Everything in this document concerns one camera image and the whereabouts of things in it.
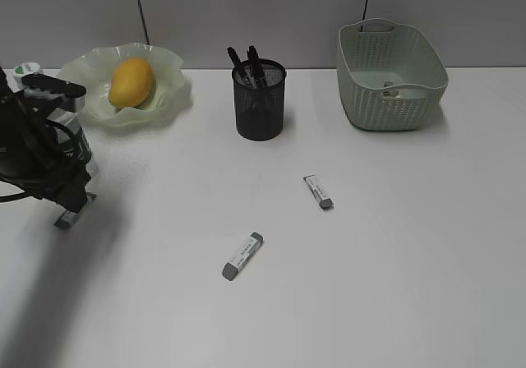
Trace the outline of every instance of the green plastic basket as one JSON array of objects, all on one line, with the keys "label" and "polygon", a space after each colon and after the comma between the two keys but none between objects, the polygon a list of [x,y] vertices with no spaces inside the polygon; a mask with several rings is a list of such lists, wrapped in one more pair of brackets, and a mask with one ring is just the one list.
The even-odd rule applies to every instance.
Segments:
[{"label": "green plastic basket", "polygon": [[384,19],[340,29],[337,67],[347,117],[368,131],[419,128],[448,85],[444,65],[426,37]]}]

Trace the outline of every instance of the gray eraser tip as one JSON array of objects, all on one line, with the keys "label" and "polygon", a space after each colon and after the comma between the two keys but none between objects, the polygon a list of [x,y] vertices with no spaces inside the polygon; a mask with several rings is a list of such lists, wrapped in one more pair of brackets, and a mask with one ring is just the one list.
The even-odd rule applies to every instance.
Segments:
[{"label": "gray eraser tip", "polygon": [[227,263],[223,268],[223,276],[227,280],[234,280],[236,276],[239,274],[239,269],[231,265],[230,263]]},{"label": "gray eraser tip", "polygon": [[68,222],[65,222],[64,220],[57,220],[55,222],[55,224],[53,225],[55,226],[56,228],[58,228],[59,230],[69,230],[71,227],[72,227],[72,224],[71,223],[68,223]]},{"label": "gray eraser tip", "polygon": [[323,200],[321,203],[320,203],[320,207],[322,209],[330,209],[332,208],[333,206],[335,206],[334,202],[332,202],[331,199],[328,199],[328,200]]},{"label": "gray eraser tip", "polygon": [[261,236],[257,232],[253,232],[251,237],[257,240],[261,245],[263,244],[263,236]]}]

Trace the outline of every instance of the eraser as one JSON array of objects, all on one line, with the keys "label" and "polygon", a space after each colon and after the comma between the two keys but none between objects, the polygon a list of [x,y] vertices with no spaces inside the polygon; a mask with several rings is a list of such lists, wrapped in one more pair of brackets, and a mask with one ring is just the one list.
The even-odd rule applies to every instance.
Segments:
[{"label": "eraser", "polygon": [[57,221],[54,224],[54,226],[56,228],[58,228],[60,230],[69,230],[71,227],[73,227],[75,225],[75,223],[82,216],[82,214],[84,213],[86,207],[89,204],[91,204],[91,202],[93,200],[95,200],[95,198],[97,198],[96,194],[89,193],[89,192],[86,192],[85,194],[88,197],[88,202],[86,203],[86,205],[84,205],[84,207],[78,213],[70,212],[69,210],[64,211],[60,215],[60,218],[58,218]]},{"label": "eraser", "polygon": [[307,187],[311,191],[314,198],[318,202],[318,205],[322,209],[330,209],[334,206],[332,199],[329,197],[323,186],[318,181],[316,175],[311,175],[310,177],[304,177],[303,180],[307,184]]},{"label": "eraser", "polygon": [[261,245],[263,245],[263,237],[257,232],[253,232],[239,252],[224,266],[223,276],[227,280],[234,280]]}]

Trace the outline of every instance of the pen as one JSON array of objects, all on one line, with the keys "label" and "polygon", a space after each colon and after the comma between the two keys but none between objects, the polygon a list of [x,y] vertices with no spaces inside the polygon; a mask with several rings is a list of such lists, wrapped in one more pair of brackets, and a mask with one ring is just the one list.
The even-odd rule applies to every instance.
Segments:
[{"label": "pen", "polygon": [[230,60],[232,60],[233,66],[238,69],[239,75],[241,77],[241,80],[244,85],[248,87],[252,87],[252,83],[250,78],[247,75],[247,72],[245,71],[245,68],[242,67],[241,60],[239,59],[239,56],[236,52],[236,50],[232,47],[227,49],[228,55],[230,56]]},{"label": "pen", "polygon": [[254,81],[256,81],[257,86],[261,89],[266,89],[268,85],[266,83],[265,71],[263,71],[260,57],[253,45],[248,49],[248,60],[251,62]]}]

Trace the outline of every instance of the basket handle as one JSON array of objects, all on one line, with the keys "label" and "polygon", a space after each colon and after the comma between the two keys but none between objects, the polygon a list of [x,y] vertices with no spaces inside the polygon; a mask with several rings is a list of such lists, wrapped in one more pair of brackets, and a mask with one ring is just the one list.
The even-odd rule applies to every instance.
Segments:
[{"label": "basket handle", "polygon": [[434,91],[434,88],[417,85],[417,84],[411,84],[406,83],[403,85],[392,85],[392,86],[386,86],[382,87],[381,89],[374,89],[375,92],[381,92],[386,93],[386,97],[390,97],[389,94],[393,94],[394,98],[397,97],[398,92],[401,90],[416,90],[418,92],[418,96],[414,97],[413,99],[425,99],[430,92]]},{"label": "basket handle", "polygon": [[360,32],[363,33],[389,33],[395,29],[397,24],[387,19],[375,17],[360,21],[357,23],[357,26],[360,28]]}]

